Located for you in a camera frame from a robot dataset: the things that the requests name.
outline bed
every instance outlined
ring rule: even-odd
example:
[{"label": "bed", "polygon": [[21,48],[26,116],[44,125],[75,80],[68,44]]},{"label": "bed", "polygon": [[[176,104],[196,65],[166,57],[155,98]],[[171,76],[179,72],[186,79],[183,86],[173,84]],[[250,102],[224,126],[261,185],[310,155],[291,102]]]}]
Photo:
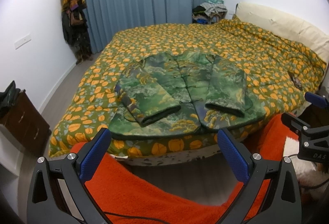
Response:
[{"label": "bed", "polygon": [[[244,2],[238,5],[234,19],[213,25],[161,24],[120,31],[81,79],[53,131],[49,156],[67,154],[76,143],[90,141],[102,127],[108,127],[120,104],[114,87],[125,67],[161,52],[218,55],[247,74],[247,88],[257,95],[264,117],[231,130],[243,140],[275,114],[305,109],[304,93],[316,92],[325,75],[328,41],[327,35],[299,18]],[[300,80],[302,90],[295,87],[288,71]],[[117,159],[134,165],[186,162],[218,151],[215,132],[112,140],[108,149]]]}]

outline wooden cabinet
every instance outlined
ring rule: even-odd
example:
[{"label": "wooden cabinet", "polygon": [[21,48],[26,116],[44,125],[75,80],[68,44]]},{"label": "wooden cabinet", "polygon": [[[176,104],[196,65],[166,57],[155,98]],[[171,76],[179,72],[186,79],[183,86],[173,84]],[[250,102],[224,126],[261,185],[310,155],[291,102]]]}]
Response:
[{"label": "wooden cabinet", "polygon": [[22,91],[16,105],[0,119],[0,124],[14,136],[25,149],[36,156],[43,155],[50,130],[48,123],[33,106],[25,91]]}]

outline white furry fabric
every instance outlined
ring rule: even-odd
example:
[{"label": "white furry fabric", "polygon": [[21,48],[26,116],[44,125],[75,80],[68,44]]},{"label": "white furry fabric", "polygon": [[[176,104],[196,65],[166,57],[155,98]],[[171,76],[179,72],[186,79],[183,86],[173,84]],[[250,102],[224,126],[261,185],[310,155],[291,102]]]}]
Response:
[{"label": "white furry fabric", "polygon": [[[287,137],[283,150],[283,156],[298,154],[298,152],[299,141]],[[301,160],[297,156],[292,156],[291,160],[300,185],[316,186],[329,178],[329,174],[323,173],[322,171],[317,171],[316,166],[312,162]],[[328,183],[320,188],[308,191],[313,199],[318,200],[324,193],[327,186]]]}]

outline drawer handle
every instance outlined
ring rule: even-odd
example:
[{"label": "drawer handle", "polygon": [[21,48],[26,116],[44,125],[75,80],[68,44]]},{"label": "drawer handle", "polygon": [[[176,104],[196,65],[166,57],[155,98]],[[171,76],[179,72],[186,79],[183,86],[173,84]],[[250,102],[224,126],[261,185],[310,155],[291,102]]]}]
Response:
[{"label": "drawer handle", "polygon": [[35,135],[34,138],[33,138],[34,140],[37,138],[38,134],[39,134],[39,128],[38,128],[38,130],[37,130],[36,135]]},{"label": "drawer handle", "polygon": [[23,112],[22,117],[21,117],[21,119],[19,120],[19,123],[23,120],[24,115],[25,115],[25,111]]}]

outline cream headboard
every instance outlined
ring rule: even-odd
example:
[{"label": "cream headboard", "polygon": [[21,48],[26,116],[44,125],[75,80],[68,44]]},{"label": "cream headboard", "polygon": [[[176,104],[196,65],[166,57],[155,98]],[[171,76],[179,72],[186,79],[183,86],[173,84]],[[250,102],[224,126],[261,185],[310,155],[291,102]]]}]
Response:
[{"label": "cream headboard", "polygon": [[237,5],[236,16],[277,36],[303,43],[315,51],[328,67],[329,36],[311,23],[274,8],[247,2]]}]

